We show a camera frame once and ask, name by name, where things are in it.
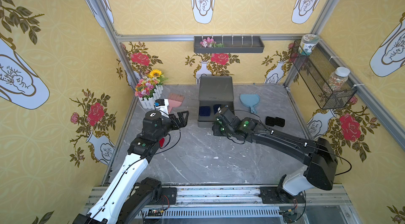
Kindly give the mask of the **blue brooch box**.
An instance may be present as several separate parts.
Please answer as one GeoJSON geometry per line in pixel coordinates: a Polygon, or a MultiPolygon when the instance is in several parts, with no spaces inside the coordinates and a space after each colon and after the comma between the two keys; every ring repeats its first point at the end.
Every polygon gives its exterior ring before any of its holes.
{"type": "Polygon", "coordinates": [[[221,110],[221,105],[220,104],[213,105],[214,114],[217,114],[220,110],[221,110]]]}
{"type": "Polygon", "coordinates": [[[201,116],[201,117],[209,117],[209,116],[211,116],[211,108],[210,108],[210,106],[200,106],[199,107],[199,116],[201,116]]]}

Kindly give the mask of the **grey top drawer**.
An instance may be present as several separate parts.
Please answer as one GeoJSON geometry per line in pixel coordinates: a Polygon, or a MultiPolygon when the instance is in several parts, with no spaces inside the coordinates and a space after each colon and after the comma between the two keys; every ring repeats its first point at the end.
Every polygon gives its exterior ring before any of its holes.
{"type": "Polygon", "coordinates": [[[199,102],[198,120],[197,124],[199,128],[211,128],[216,121],[215,115],[222,107],[228,106],[230,109],[234,109],[233,101],[221,101],[221,100],[202,100],[199,102]]]}

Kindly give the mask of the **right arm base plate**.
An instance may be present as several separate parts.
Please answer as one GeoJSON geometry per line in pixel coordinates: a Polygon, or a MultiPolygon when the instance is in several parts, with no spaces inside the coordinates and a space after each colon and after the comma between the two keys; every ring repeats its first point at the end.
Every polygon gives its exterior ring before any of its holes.
{"type": "Polygon", "coordinates": [[[304,194],[300,192],[297,196],[291,196],[284,190],[277,187],[260,187],[259,197],[263,204],[303,204],[306,202],[304,194]]]}

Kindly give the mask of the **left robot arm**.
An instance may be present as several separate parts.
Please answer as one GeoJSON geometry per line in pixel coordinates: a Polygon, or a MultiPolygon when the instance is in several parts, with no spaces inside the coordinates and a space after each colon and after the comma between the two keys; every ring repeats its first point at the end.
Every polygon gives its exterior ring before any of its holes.
{"type": "Polygon", "coordinates": [[[79,214],[75,224],[129,224],[149,203],[162,198],[161,182],[146,178],[131,195],[136,181],[152,158],[162,153],[160,141],[171,131],[187,126],[188,111],[164,114],[159,110],[148,111],[142,122],[141,133],[132,141],[123,164],[98,202],[87,214],[79,214]]]}

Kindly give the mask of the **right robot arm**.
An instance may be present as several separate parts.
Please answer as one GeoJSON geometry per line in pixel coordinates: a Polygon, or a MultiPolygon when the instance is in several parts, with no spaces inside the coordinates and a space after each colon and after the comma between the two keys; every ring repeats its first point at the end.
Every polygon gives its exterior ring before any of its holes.
{"type": "Polygon", "coordinates": [[[270,147],[299,161],[302,167],[280,180],[284,193],[296,196],[311,188],[333,189],[338,160],[331,144],[323,138],[310,140],[270,129],[260,120],[251,117],[240,119],[228,108],[222,108],[215,114],[213,132],[242,143],[270,147]]]}

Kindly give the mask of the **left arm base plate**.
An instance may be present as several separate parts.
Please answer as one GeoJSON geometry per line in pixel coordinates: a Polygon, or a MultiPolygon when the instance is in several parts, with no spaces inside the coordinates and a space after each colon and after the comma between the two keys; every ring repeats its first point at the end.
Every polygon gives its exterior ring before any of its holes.
{"type": "Polygon", "coordinates": [[[162,188],[161,195],[158,196],[158,199],[152,200],[150,205],[163,205],[163,206],[172,206],[176,204],[177,200],[177,188],[167,187],[162,188]]]}

